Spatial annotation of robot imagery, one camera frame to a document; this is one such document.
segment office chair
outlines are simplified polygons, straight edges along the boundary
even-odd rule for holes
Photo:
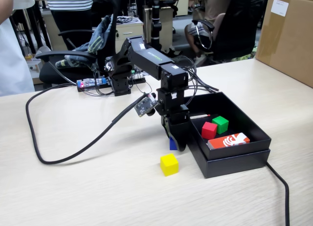
[[[103,47],[102,50],[99,50],[97,54],[90,54],[88,52],[79,52],[79,51],[50,51],[44,52],[36,56],[36,58],[43,59],[46,63],[43,65],[39,79],[44,82],[45,84],[62,84],[67,83],[67,81],[62,78],[54,68],[48,64],[55,63],[59,60],[64,59],[65,55],[75,55],[75,56],[82,56],[89,59],[91,62],[95,63],[98,62],[99,70],[103,71],[105,65],[105,58],[108,56],[113,56],[115,54],[115,31],[116,31],[116,20],[120,8],[121,0],[110,0],[111,4],[113,5],[113,20],[112,26],[109,32],[109,37],[107,39],[106,45]],[[69,30],[60,33],[61,35],[68,35],[71,33],[92,33],[92,30]],[[70,79],[73,82],[77,80],[81,80],[84,78],[93,78],[93,72],[88,68],[66,68],[59,70],[66,78]]]
[[[195,36],[195,45],[217,61],[250,54],[264,5],[266,0],[231,0],[226,13],[220,14],[214,25],[206,20],[192,20],[195,25],[201,22],[211,34]]]

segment circuit board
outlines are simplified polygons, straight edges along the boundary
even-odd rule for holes
[[[139,117],[142,117],[151,109],[153,109],[155,106],[157,106],[158,102],[155,100],[155,98],[151,95],[148,94],[147,97],[145,97],[142,101],[140,101],[138,104],[135,106],[135,110]]]

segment robotic arm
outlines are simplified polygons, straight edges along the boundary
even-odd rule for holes
[[[106,73],[112,79],[115,91],[129,90],[128,77],[136,65],[161,81],[157,89],[156,111],[168,137],[179,151],[184,151],[189,133],[188,108],[184,104],[184,90],[188,86],[188,73],[151,47],[146,47],[141,36],[127,38],[121,51],[106,61]]]

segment green cube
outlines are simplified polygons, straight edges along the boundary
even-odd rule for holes
[[[229,121],[222,116],[218,116],[212,119],[212,123],[217,125],[217,134],[222,134],[223,132],[227,131]]]

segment black box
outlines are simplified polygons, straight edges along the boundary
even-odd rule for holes
[[[188,105],[190,116],[210,114],[190,120],[188,146],[205,178],[221,176],[265,166],[271,138],[263,132],[224,93],[197,95]],[[222,116],[229,121],[228,130],[215,138],[244,133],[250,143],[210,150],[201,137],[202,126]]]

